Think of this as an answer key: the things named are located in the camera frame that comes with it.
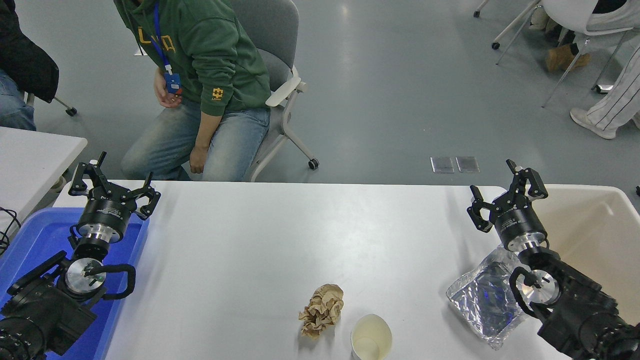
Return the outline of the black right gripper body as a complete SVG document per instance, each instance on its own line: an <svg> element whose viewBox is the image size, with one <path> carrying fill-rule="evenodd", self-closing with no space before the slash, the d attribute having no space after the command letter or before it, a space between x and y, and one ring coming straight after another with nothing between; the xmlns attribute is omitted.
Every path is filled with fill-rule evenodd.
<svg viewBox="0 0 640 360"><path fill-rule="evenodd" d="M547 231L531 203L500 205L493 224L503 248L535 248L547 240Z"/></svg>

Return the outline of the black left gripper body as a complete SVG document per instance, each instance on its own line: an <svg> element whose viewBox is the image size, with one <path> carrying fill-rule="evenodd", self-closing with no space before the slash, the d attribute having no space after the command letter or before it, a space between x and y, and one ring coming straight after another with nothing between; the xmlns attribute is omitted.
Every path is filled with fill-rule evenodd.
<svg viewBox="0 0 640 360"><path fill-rule="evenodd" d="M132 200L109 199L87 194L87 205L77 223L80 234L98 232L98 227L110 228L111 233L124 234L132 214Z"/></svg>

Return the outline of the person's left hand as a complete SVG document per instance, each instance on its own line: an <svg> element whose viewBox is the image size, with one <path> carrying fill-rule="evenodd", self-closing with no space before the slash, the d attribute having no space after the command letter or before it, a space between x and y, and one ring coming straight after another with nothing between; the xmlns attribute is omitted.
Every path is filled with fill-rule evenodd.
<svg viewBox="0 0 640 360"><path fill-rule="evenodd" d="M205 145L195 145L190 151L189 168L194 174L202 174L208 159L210 148Z"/></svg>

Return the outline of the person's right hand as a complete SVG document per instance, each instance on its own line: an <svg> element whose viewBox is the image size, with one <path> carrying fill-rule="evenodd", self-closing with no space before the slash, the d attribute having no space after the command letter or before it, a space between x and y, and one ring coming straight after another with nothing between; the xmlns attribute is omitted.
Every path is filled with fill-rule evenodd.
<svg viewBox="0 0 640 360"><path fill-rule="evenodd" d="M153 91L158 103L166 109L176 109L182 103L182 96L168 92L167 82L160 68L154 70Z"/></svg>

